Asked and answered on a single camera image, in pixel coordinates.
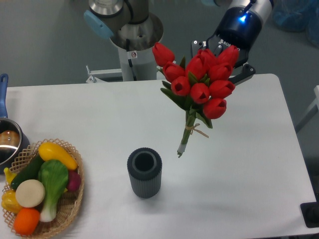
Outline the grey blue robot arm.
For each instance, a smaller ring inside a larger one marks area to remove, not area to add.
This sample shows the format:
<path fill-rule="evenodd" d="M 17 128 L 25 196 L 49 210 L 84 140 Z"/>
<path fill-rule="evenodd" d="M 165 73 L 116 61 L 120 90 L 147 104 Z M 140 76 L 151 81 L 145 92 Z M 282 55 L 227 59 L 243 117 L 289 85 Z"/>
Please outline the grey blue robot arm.
<path fill-rule="evenodd" d="M 247 63 L 248 54 L 273 7 L 272 0 L 233 0 L 213 35 L 191 43 L 191 54 L 210 49 L 219 56 L 235 45 L 239 49 L 235 67 L 242 71 L 231 82 L 238 85 L 252 78 L 256 70 Z M 88 70 L 88 83 L 113 77 L 123 81 L 157 79 L 159 67 L 152 49 L 162 39 L 163 24 L 149 11 L 147 0 L 91 0 L 84 19 L 100 38 L 117 47 L 121 65 L 119 69 Z"/>

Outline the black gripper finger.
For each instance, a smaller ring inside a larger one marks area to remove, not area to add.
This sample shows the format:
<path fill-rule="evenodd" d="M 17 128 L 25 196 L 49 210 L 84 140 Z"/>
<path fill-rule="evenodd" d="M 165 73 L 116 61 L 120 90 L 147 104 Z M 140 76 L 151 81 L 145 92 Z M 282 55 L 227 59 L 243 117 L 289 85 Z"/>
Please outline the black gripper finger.
<path fill-rule="evenodd" d="M 194 40 L 191 42 L 191 57 L 194 57 L 199 50 L 206 48 L 206 41 Z"/>
<path fill-rule="evenodd" d="M 238 86 L 251 79 L 255 73 L 256 69 L 249 63 L 246 63 L 242 66 L 241 72 L 238 75 L 229 78 L 229 81 L 235 86 Z"/>

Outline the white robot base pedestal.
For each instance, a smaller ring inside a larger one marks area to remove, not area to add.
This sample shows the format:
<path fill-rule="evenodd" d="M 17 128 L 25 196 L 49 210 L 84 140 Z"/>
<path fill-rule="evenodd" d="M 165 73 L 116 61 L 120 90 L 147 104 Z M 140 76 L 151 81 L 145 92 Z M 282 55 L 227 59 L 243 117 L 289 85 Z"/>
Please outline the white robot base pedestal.
<path fill-rule="evenodd" d="M 120 68 L 93 70 L 86 67 L 86 83 L 163 80 L 164 75 L 155 62 L 152 50 L 128 51 L 118 48 Z"/>

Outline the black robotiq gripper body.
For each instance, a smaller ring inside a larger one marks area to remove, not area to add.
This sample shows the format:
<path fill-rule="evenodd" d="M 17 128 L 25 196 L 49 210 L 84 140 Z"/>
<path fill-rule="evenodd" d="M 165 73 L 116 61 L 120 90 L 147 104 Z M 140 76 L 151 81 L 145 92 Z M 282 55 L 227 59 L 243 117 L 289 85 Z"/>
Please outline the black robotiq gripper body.
<path fill-rule="evenodd" d="M 229 8 L 223 16 L 214 34 L 206 40 L 208 48 L 216 56 L 234 45 L 239 50 L 235 67 L 248 61 L 249 51 L 261 31 L 260 18 L 251 11 L 244 12 L 244 7 Z"/>

